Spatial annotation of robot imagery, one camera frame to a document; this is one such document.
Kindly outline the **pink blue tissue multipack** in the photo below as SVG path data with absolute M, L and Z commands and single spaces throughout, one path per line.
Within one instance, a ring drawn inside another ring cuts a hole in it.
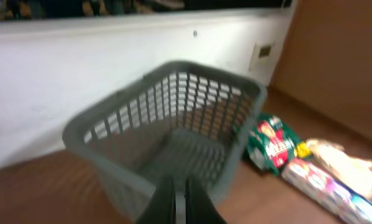
M 348 224 L 372 224 L 372 202 L 310 162 L 293 159 L 282 177 Z

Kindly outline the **grey plastic basket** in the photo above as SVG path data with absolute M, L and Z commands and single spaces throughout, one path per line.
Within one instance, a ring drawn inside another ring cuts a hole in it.
M 169 61 L 77 114 L 62 139 L 93 166 L 121 215 L 139 218 L 170 177 L 184 222 L 188 177 L 213 203 L 226 198 L 266 97 L 266 87 L 251 78 Z

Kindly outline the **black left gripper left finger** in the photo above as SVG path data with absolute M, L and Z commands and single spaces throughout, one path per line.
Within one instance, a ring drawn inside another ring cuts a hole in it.
M 136 224 L 175 224 L 175 189 L 171 177 L 162 179 Z

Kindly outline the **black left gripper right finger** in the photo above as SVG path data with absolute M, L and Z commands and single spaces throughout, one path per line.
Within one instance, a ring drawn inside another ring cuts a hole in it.
M 189 177 L 185 183 L 186 224 L 226 224 L 199 181 Z

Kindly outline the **green Nescafe coffee bag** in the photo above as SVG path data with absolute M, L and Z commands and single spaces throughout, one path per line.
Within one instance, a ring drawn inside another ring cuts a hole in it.
M 279 176 L 293 159 L 306 159 L 313 154 L 307 143 L 279 117 L 261 113 L 249 133 L 244 156 L 259 170 Z

